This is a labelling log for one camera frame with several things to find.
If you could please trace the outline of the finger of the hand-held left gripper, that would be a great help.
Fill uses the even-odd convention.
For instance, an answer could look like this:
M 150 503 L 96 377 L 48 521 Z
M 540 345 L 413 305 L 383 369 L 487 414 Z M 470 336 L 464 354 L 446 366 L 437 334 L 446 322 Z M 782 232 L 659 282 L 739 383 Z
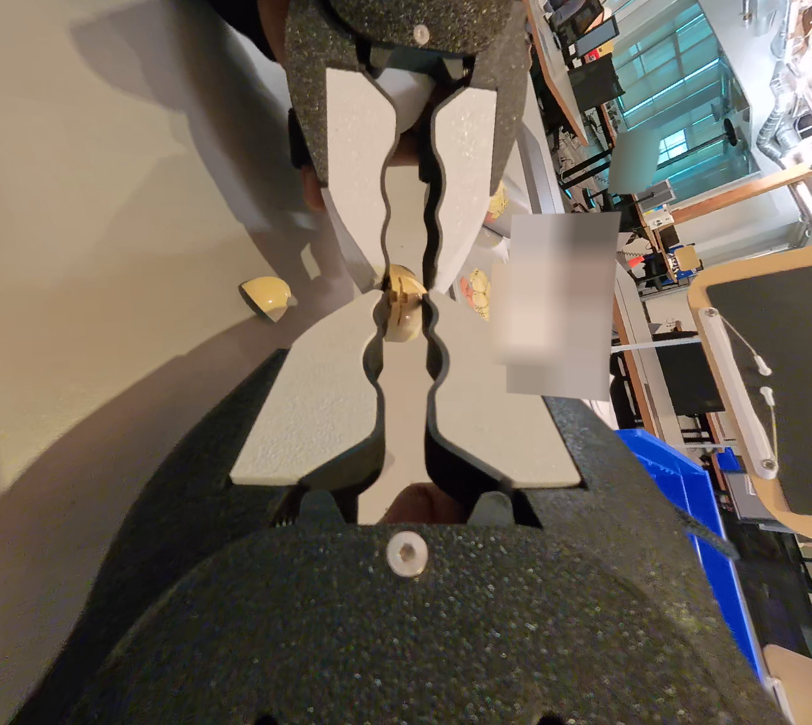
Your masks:
M 463 88 L 433 113 L 431 149 L 439 174 L 425 208 L 424 284 L 446 292 L 477 237 L 491 200 L 498 94 Z
M 327 186 L 322 190 L 340 252 L 361 293 L 387 270 L 384 171 L 398 133 L 391 101 L 360 71 L 326 71 Z

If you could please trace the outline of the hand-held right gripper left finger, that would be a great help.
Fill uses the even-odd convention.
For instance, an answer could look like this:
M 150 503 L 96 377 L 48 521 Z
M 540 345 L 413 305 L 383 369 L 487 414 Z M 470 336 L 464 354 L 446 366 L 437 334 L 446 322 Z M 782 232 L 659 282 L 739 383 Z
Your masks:
M 315 323 L 291 345 L 230 480 L 281 487 L 293 497 L 329 492 L 346 521 L 381 475 L 384 398 L 379 384 L 385 296 L 369 291 Z

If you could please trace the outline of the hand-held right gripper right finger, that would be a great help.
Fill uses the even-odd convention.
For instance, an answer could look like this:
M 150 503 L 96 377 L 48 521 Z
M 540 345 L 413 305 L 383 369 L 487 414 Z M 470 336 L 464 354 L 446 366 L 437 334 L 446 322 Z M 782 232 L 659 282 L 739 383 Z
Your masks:
M 578 399 L 512 394 L 494 364 L 486 324 L 443 294 L 422 304 L 432 385 L 425 414 L 425 466 L 469 525 L 549 525 L 583 505 Z

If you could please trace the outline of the tan curved brick assembly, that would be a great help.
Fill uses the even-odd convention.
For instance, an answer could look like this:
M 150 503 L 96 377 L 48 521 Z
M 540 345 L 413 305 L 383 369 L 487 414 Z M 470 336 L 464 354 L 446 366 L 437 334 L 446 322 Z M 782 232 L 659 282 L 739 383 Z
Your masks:
M 414 340 L 422 329 L 424 285 L 409 268 L 391 263 L 384 292 L 389 310 L 384 340 L 391 344 Z

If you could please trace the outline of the grey desk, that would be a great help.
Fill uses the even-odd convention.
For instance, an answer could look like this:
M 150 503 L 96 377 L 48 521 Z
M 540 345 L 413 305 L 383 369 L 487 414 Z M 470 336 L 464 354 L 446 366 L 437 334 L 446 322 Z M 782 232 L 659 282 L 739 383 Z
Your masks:
M 283 71 L 200 0 L 2 0 L 2 723 L 208 411 L 357 294 Z M 238 285 L 272 275 L 277 322 Z

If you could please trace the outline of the person's right hand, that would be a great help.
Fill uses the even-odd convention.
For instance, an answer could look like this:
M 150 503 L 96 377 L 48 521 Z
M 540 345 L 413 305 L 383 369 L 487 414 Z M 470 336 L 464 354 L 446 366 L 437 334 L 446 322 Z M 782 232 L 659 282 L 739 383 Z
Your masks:
M 404 488 L 380 518 L 381 525 L 462 525 L 471 510 L 432 482 Z

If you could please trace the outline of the grey instruction booklet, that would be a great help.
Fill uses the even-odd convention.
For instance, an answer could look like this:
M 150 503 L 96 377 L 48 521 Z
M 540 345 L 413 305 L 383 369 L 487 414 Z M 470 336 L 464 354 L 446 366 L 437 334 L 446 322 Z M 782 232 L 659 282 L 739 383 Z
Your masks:
M 509 259 L 513 220 L 531 213 L 563 213 L 563 200 L 552 166 L 546 135 L 538 138 L 526 123 L 502 174 L 493 213 L 486 215 L 449 290 L 474 315 L 490 318 L 494 265 Z

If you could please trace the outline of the tan dome brick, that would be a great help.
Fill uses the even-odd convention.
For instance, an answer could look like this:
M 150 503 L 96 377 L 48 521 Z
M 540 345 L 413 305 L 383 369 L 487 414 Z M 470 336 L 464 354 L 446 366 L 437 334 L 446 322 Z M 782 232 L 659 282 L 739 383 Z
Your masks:
M 238 291 L 252 311 L 272 323 L 298 305 L 288 283 L 272 275 L 245 281 L 238 285 Z

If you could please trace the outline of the long wooden edged table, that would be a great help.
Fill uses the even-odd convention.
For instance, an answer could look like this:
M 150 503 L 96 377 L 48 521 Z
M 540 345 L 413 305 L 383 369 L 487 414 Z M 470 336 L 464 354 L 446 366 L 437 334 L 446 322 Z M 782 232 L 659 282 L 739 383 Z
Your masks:
M 568 66 L 543 9 L 545 0 L 523 0 L 528 21 L 533 33 L 533 44 L 536 48 L 539 64 L 547 88 L 560 110 L 565 123 L 571 128 L 582 146 L 587 146 L 588 139 L 584 132 L 582 113 L 576 104 L 573 87 L 569 80 Z

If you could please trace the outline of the black computer monitor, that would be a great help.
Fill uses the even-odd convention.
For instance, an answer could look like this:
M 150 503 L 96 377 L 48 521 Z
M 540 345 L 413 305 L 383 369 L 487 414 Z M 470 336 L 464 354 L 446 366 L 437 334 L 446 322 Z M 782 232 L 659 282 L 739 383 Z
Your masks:
M 613 99 L 622 97 L 625 90 L 614 68 L 613 53 L 583 63 L 568 71 L 578 111 L 597 108 Z

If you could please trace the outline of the blue plastic bin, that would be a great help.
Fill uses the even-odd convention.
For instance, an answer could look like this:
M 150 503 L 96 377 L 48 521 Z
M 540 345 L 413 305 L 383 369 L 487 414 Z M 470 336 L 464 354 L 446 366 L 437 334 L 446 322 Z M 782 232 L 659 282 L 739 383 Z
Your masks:
M 702 536 L 691 533 L 699 562 L 739 650 L 760 682 L 766 668 L 746 599 L 731 557 L 731 543 L 724 532 L 716 495 L 705 469 L 687 456 L 642 429 L 618 430 L 617 435 L 665 497 L 697 523 Z

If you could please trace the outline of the black board with wooden rim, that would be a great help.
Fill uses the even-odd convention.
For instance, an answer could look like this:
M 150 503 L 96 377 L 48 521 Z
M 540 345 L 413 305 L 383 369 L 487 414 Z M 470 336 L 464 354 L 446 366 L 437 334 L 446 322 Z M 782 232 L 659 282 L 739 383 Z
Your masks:
M 772 253 L 702 271 L 689 287 L 688 303 L 702 348 L 735 431 L 735 451 L 744 461 L 755 496 L 784 528 L 811 537 L 811 249 Z M 718 369 L 705 345 L 698 312 L 716 308 L 746 337 L 773 369 L 768 380 L 776 396 L 779 473 L 757 476 L 729 409 Z M 754 409 L 765 426 L 769 417 L 757 390 L 763 383 L 749 352 L 730 336 L 736 364 Z

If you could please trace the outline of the white metal bracket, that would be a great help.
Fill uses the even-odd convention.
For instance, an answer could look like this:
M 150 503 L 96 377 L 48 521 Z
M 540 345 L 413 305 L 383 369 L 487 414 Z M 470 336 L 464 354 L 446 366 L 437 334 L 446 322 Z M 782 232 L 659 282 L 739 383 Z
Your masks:
M 698 322 L 704 334 L 705 345 L 711 352 L 724 387 L 729 409 L 735 415 L 740 438 L 746 448 L 749 463 L 757 476 L 773 481 L 779 473 L 779 435 L 776 411 L 776 396 L 768 380 L 773 369 L 766 363 L 757 349 L 746 340 L 736 327 L 713 307 L 700 309 Z M 765 405 L 769 426 L 765 426 L 757 415 L 754 404 L 747 392 L 744 378 L 733 352 L 730 336 L 734 336 L 746 348 L 757 373 L 763 383 L 758 387 L 761 402 Z

